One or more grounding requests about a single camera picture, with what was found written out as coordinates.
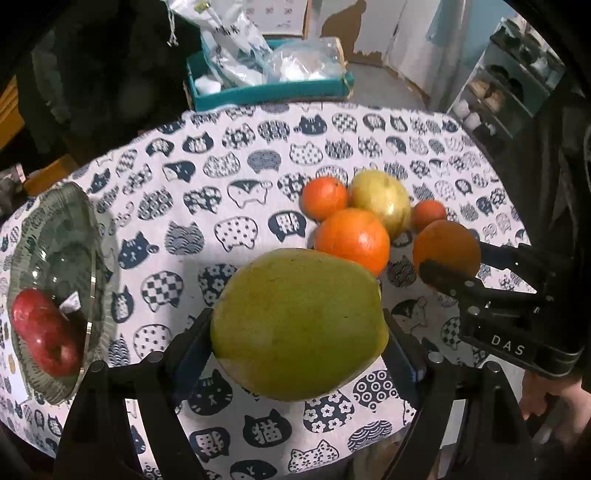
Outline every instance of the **screw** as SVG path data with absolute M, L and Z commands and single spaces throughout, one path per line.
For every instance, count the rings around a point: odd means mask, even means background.
M 443 362 L 443 355 L 439 352 L 429 352 L 427 358 L 434 364 L 440 364 Z
M 490 370 L 491 372 L 494 372 L 496 374 L 501 371 L 501 366 L 498 363 L 493 362 L 493 361 L 487 362 L 486 367 L 488 368 L 488 370 Z
M 164 354 L 162 352 L 150 352 L 146 358 L 151 364 L 157 364 L 163 359 L 163 357 Z
M 100 372 L 105 367 L 105 363 L 102 360 L 96 360 L 90 364 L 91 372 Z

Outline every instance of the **blue wall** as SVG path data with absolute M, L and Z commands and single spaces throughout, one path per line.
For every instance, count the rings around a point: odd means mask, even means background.
M 441 0 L 435 13 L 427 39 L 438 47 L 447 43 L 449 31 L 453 27 L 452 2 Z M 503 0 L 472 0 L 470 24 L 466 32 L 466 41 L 462 50 L 462 65 L 472 69 L 488 44 L 488 38 L 495 31 L 501 17 L 512 17 L 515 11 Z

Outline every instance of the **tablecloth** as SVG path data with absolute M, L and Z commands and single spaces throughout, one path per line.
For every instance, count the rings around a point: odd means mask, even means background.
M 447 115 L 352 103 L 185 112 L 66 179 L 88 193 L 99 222 L 117 322 L 105 359 L 125 365 L 165 349 L 202 308 L 215 305 L 241 265 L 271 249 L 305 248 L 317 224 L 299 208 L 304 185 L 326 175 L 348 184 L 367 168 L 400 179 L 413 204 L 442 201 L 450 220 L 483 241 L 527 242 L 493 168 Z M 2 308 L 11 252 L 35 206 L 27 203 L 0 232 Z M 411 240 L 407 232 L 392 246 L 380 276 L 384 307 L 405 331 L 426 336 L 452 362 L 481 364 L 486 354 L 458 338 L 456 301 L 417 277 Z M 531 291 L 508 271 L 483 266 L 478 277 L 489 287 Z M 0 384 L 0 419 L 54 455 L 69 402 L 51 406 L 36 394 L 17 405 L 10 384 Z M 381 358 L 339 391 L 282 403 L 244 390 L 212 357 L 191 399 L 177 410 L 211 478 L 234 480 L 334 462 L 399 431 L 414 415 Z M 134 401 L 128 401 L 128 413 L 144 473 L 158 478 Z

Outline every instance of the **green mango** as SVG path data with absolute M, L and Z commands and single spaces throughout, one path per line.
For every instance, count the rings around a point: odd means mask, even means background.
M 285 248 L 229 280 L 211 325 L 213 353 L 251 392 L 282 401 L 347 384 L 384 351 L 388 327 L 376 278 L 325 253 Z

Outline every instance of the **green glass bowl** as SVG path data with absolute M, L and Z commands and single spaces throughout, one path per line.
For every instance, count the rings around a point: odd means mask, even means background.
M 7 308 L 25 288 L 39 288 L 61 304 L 78 291 L 81 309 L 68 314 L 76 329 L 86 333 L 80 372 L 54 378 L 33 361 L 27 344 L 11 325 L 12 346 L 25 382 L 47 402 L 60 404 L 74 396 L 88 366 L 103 356 L 115 330 L 109 308 L 103 308 L 106 277 L 100 236 L 92 204 L 75 183 L 50 190 L 21 226 L 21 239 L 12 256 Z

